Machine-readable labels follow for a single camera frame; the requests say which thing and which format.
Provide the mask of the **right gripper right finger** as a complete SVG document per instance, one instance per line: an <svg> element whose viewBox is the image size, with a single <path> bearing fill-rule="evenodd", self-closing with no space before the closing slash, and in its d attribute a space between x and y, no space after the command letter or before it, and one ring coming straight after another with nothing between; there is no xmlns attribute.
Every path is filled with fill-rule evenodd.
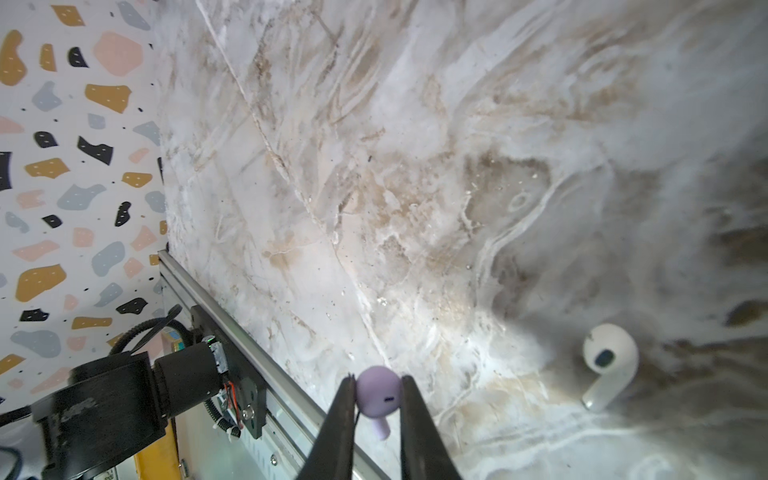
<svg viewBox="0 0 768 480"><path fill-rule="evenodd" d="M460 480L415 379L405 375L401 382L401 478Z"/></svg>

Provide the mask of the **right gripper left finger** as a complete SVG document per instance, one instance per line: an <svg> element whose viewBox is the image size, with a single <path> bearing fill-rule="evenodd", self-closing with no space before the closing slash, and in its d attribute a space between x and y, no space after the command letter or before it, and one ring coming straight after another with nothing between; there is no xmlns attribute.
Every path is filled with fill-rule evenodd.
<svg viewBox="0 0 768 480"><path fill-rule="evenodd" d="M356 429L356 381L344 378L297 480L350 480Z"/></svg>

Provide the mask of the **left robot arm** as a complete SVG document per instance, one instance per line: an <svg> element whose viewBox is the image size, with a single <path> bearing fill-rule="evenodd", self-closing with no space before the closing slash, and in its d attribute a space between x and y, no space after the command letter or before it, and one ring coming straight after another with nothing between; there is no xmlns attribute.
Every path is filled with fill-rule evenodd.
<svg viewBox="0 0 768 480"><path fill-rule="evenodd" d="M109 354L72 370L65 388L4 413L42 430L45 479L93 479L164 437L171 420L203 405L229 438L258 439L266 383L221 330L188 330L180 305L118 338Z"/></svg>

